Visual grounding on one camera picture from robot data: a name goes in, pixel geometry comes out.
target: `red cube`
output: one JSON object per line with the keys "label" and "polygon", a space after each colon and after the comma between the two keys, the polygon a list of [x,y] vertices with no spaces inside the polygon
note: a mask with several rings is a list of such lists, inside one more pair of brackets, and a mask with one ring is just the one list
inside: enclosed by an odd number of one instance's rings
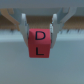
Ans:
{"label": "red cube", "polygon": [[29,57],[49,58],[50,46],[50,29],[29,29]]}

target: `red block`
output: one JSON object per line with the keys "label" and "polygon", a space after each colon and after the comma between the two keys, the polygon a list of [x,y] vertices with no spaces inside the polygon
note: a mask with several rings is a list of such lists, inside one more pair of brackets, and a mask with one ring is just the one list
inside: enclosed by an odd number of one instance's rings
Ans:
{"label": "red block", "polygon": [[28,38],[29,57],[49,58],[50,29],[30,29]]}

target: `black letter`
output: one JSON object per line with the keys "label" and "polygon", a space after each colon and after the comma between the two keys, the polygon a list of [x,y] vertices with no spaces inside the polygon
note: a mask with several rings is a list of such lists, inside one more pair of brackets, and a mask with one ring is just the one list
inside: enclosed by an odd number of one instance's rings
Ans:
{"label": "black letter", "polygon": [[38,54],[38,47],[36,47],[36,55],[44,55],[44,54]]}
{"label": "black letter", "polygon": [[[43,34],[44,34],[44,37],[43,37],[43,38],[38,39],[38,38],[37,38],[37,33],[38,33],[38,32],[43,33]],[[42,32],[42,31],[36,31],[36,38],[35,38],[36,40],[42,40],[42,39],[44,39],[44,38],[45,38],[45,33],[44,33],[44,32]]]}

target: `block top face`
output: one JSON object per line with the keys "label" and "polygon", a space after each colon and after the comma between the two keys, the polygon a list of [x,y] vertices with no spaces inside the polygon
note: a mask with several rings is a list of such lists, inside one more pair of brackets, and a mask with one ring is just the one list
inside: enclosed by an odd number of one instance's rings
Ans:
{"label": "block top face", "polygon": [[29,44],[51,44],[50,29],[29,29]]}

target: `block front face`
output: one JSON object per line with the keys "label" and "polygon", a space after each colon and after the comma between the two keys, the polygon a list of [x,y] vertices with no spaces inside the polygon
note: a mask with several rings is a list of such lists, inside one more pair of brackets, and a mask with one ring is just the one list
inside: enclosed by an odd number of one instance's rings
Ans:
{"label": "block front face", "polygon": [[49,58],[50,46],[50,29],[29,30],[28,48],[31,58]]}

